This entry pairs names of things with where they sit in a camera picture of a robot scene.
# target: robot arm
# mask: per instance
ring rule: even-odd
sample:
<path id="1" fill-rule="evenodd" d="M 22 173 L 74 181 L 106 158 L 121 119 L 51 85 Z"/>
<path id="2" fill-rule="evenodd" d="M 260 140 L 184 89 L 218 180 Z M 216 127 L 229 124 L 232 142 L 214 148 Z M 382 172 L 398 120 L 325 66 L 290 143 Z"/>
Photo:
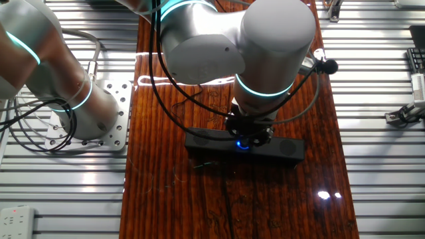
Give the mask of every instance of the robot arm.
<path id="1" fill-rule="evenodd" d="M 78 121 L 77 139 L 99 138 L 114 126 L 117 102 L 91 81 L 65 45 L 56 15 L 42 1 L 0 5 L 0 40 L 0 99 L 14 97 L 24 84 L 40 99 L 67 99 Z M 48 106 L 61 122 L 68 121 L 60 106 Z"/>
<path id="2" fill-rule="evenodd" d="M 150 0 L 118 1 L 147 20 L 161 11 L 157 31 L 168 71 L 177 81 L 202 84 L 235 74 L 234 97 L 242 115 L 275 108 L 296 75 L 306 74 L 314 63 L 305 56 L 315 19 L 300 0 L 257 0 L 234 13 L 218 13 L 213 0 L 164 0 L 155 8 Z M 69 102 L 78 118 L 75 137 L 95 139 L 110 129 L 117 118 L 116 101 L 81 69 L 64 43 L 58 19 L 44 3 L 12 0 L 0 5 L 0 27 L 0 86 L 10 89 L 0 96 L 13 97 L 23 84 L 39 98 L 76 95 Z M 66 121 L 64 112 L 50 107 Z"/>
<path id="3" fill-rule="evenodd" d="M 207 0 L 170 2 L 160 21 L 173 77 L 184 84 L 202 84 L 236 74 L 234 97 L 246 114 L 276 106 L 297 73 L 313 63 L 305 55 L 315 19 L 299 0 L 259 0 L 235 13 L 217 13 Z"/>

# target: blue led light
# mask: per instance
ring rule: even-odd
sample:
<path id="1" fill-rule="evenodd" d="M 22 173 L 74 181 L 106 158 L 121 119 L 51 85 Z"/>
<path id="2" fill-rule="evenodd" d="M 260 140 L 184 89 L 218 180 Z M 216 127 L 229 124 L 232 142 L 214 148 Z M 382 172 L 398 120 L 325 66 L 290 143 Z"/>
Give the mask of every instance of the blue led light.
<path id="1" fill-rule="evenodd" d="M 201 0 L 188 0 L 188 1 L 182 1 L 180 3 L 177 3 L 173 6 L 171 6 L 170 8 L 168 8 L 167 10 L 165 10 L 164 13 L 161 14 L 161 21 L 165 18 L 165 16 L 167 16 L 168 14 L 170 14 L 170 12 L 172 12 L 174 9 L 184 6 L 184 5 L 188 5 L 188 4 L 195 4 L 195 3 L 200 3 L 206 6 L 211 7 L 212 9 L 214 9 L 215 11 L 217 11 L 217 9 L 215 8 L 214 5 L 212 5 L 211 3 L 207 3 L 205 1 L 201 1 Z"/>
<path id="2" fill-rule="evenodd" d="M 31 48 L 29 48 L 25 43 L 23 43 L 21 40 L 19 40 L 17 37 L 13 36 L 12 34 L 6 32 L 7 35 L 9 36 L 9 38 L 15 43 L 18 44 L 19 46 L 23 47 L 25 50 L 27 50 L 27 52 L 29 52 L 29 54 L 31 54 L 35 60 L 37 61 L 38 64 L 40 64 L 40 58 L 39 56 L 37 56 L 37 54 L 35 54 L 35 52 L 33 50 L 31 50 Z"/>
<path id="3" fill-rule="evenodd" d="M 243 150 L 247 150 L 247 149 L 249 149 L 249 147 L 248 147 L 248 146 L 243 147 L 243 146 L 240 144 L 240 141 L 237 141 L 237 142 L 236 142 L 236 145 L 237 145 L 240 149 L 243 149 Z"/>
<path id="4" fill-rule="evenodd" d="M 81 101 L 81 103 L 79 103 L 77 106 L 74 106 L 74 107 L 72 108 L 72 110 L 75 110 L 75 109 L 77 109 L 78 107 L 82 106 L 82 104 L 86 103 L 86 101 L 87 101 L 87 100 L 88 100 L 88 98 L 90 97 L 90 94 L 92 93 L 92 89 L 93 89 L 93 82 L 90 80 L 90 90 L 88 91 L 88 94 L 87 94 L 86 98 L 85 98 L 83 101 Z M 52 110 L 53 110 L 53 111 L 56 111 L 56 112 L 65 112 L 64 110 L 55 110 L 55 109 L 52 109 Z"/>
<path id="5" fill-rule="evenodd" d="M 239 84 L 246 90 L 246 91 L 248 91 L 248 92 L 250 92 L 251 94 L 254 94 L 254 95 L 257 95 L 257 96 L 263 96 L 263 97 L 273 97 L 273 96 L 279 96 L 279 95 L 281 95 L 281 94 L 284 94 L 284 93 L 286 93 L 291 87 L 292 87 L 292 85 L 294 84 L 293 82 L 292 82 L 292 84 L 288 87 L 288 88 L 286 88 L 285 90 L 282 90 L 281 92 L 278 92 L 278 93 L 273 93 L 273 94 L 265 94 L 265 93 L 259 93 L 259 92 L 256 92 L 256 91 L 253 91 L 253 90 L 251 90 L 250 88 L 248 88 L 247 86 L 245 86 L 244 85 L 244 83 L 242 83 L 242 81 L 240 80 L 240 78 L 239 78 L 239 76 L 238 75 L 236 75 L 236 79 L 238 80 L 238 82 L 239 82 Z"/>

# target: perforated metal plate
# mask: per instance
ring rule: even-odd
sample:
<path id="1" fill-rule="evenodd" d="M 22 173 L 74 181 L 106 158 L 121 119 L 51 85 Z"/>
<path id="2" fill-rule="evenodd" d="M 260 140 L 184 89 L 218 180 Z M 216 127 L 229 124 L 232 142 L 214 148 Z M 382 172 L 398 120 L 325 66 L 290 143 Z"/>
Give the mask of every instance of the perforated metal plate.
<path id="1" fill-rule="evenodd" d="M 72 139 L 71 144 L 67 145 L 63 151 L 119 151 L 126 145 L 132 91 L 131 82 L 97 80 L 96 83 L 99 87 L 107 90 L 116 99 L 119 107 L 117 122 L 103 137 L 90 141 Z M 52 112 L 50 117 L 50 123 L 52 125 L 60 125 L 60 119 L 54 112 Z M 66 135 L 66 132 L 62 128 L 55 128 L 51 125 L 48 127 L 47 137 L 55 138 L 61 137 L 62 135 Z M 51 149 L 56 147 L 58 143 L 60 143 L 59 140 L 46 139 L 44 144 L 47 149 Z"/>

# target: wooden table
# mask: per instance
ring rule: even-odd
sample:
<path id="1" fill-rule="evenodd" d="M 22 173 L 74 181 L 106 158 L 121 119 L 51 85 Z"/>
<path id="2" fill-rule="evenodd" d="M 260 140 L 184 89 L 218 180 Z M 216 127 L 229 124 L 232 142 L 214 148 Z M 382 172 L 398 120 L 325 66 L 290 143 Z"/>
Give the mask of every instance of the wooden table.
<path id="1" fill-rule="evenodd" d="M 323 47 L 315 2 L 304 1 L 316 16 L 313 49 Z M 227 11 L 243 9 L 221 3 Z M 137 52 L 147 52 L 148 44 L 149 24 L 141 18 Z M 215 159 L 188 156 L 185 134 L 159 107 L 148 75 L 147 53 L 142 53 L 135 70 L 120 238 L 359 238 L 328 77 L 321 76 L 313 109 L 276 127 L 275 136 L 305 140 L 305 161 L 287 169 L 242 163 L 198 167 Z M 184 100 L 161 78 L 156 58 L 154 75 L 169 109 Z M 278 119 L 302 111 L 315 84 L 315 77 L 307 81 Z M 228 112 L 231 90 L 231 83 L 206 86 L 197 99 Z M 191 102 L 173 109 L 187 127 L 224 129 L 222 117 Z"/>

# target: power socket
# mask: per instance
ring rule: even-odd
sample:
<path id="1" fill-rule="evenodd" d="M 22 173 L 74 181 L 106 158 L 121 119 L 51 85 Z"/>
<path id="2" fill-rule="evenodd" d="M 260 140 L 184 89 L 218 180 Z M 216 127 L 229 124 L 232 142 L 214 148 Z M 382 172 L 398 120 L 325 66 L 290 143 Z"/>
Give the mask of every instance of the power socket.
<path id="1" fill-rule="evenodd" d="M 29 206 L 4 208 L 0 211 L 0 239 L 31 239 L 34 209 Z"/>

